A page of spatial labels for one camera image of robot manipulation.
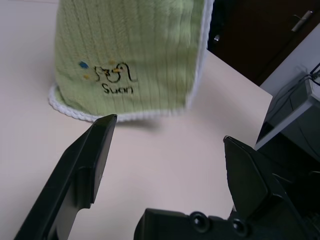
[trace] dark wooden door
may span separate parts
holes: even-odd
[[[209,50],[260,85],[261,75],[268,77],[265,71],[270,71],[270,65],[275,65],[273,61],[302,32],[319,7],[319,0],[237,0],[219,37],[214,40],[210,36]],[[292,31],[307,11],[312,11],[311,17]]]

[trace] black plastic part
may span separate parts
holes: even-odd
[[[309,240],[314,235],[275,179],[270,161],[232,138],[224,138],[228,186],[236,211],[247,223],[279,229],[285,239]]]
[[[210,228],[210,221],[202,212],[195,211],[190,214],[192,227],[201,234],[206,233]]]
[[[15,240],[66,240],[76,215],[95,202],[116,115],[98,119],[62,155]]]
[[[234,229],[234,219],[208,217],[209,228],[199,232],[193,226],[194,216],[181,212],[146,209],[139,221],[134,240],[243,240],[243,234]],[[283,240],[278,230],[259,225],[251,226],[246,240]]]

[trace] silver handle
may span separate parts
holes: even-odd
[[[291,29],[292,32],[296,32],[298,31],[298,29],[305,23],[305,21],[308,20],[308,18],[311,17],[311,15],[313,14],[312,11],[307,11],[303,17],[300,18],[300,21],[297,22],[297,24]]]

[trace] green knitted cover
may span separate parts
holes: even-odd
[[[49,102],[76,119],[174,113],[200,77],[213,0],[60,0]]]

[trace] screw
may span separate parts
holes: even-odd
[[[235,218],[232,222],[232,226],[239,236],[246,237],[248,235],[248,227],[241,220]]]
[[[190,221],[191,225],[198,233],[206,233],[210,228],[209,219],[199,211],[195,211],[190,214]]]

